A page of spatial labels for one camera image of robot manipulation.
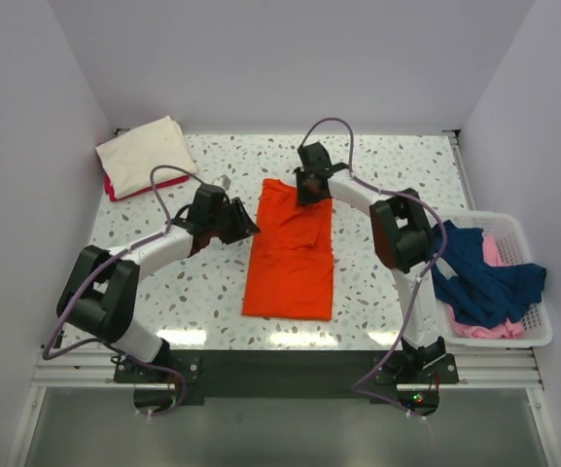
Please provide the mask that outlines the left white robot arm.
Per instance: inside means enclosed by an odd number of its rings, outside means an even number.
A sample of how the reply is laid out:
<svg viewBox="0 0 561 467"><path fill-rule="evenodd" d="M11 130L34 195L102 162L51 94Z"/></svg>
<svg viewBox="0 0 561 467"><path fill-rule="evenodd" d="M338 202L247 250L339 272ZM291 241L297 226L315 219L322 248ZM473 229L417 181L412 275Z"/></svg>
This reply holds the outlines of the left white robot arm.
<svg viewBox="0 0 561 467"><path fill-rule="evenodd" d="M58 324L90 335L136 361L148 381L164 379L173 366L169 343L135 317L138 286L159 270L188 259L214 238L228 245L261 232L240 198L202 184L193 201L156 233L124 246L85 247L79 254L56 306Z"/></svg>

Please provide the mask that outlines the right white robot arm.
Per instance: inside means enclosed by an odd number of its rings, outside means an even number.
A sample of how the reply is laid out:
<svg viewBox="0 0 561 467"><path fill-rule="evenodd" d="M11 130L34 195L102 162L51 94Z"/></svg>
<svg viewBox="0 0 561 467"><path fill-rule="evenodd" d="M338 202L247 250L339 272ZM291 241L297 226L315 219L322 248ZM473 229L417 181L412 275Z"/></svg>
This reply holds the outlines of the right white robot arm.
<svg viewBox="0 0 561 467"><path fill-rule="evenodd" d="M299 204L334 199L368 215L374 252L392 272L403 309L402 328L389 358L408 379L425 381L446 354L431 274L438 254L432 251L430 209L412 189L395 192L368 185L347 163L333 163L320 143L300 145L298 156L301 166L294 174Z"/></svg>

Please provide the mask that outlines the orange t-shirt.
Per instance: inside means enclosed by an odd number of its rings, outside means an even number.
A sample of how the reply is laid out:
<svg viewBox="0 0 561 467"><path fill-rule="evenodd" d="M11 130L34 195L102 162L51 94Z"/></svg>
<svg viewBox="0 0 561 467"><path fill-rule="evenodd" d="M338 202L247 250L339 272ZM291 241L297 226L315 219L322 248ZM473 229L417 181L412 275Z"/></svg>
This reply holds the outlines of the orange t-shirt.
<svg viewBox="0 0 561 467"><path fill-rule="evenodd" d="M329 321L333 313L333 202L301 206L298 191L263 180L242 314Z"/></svg>

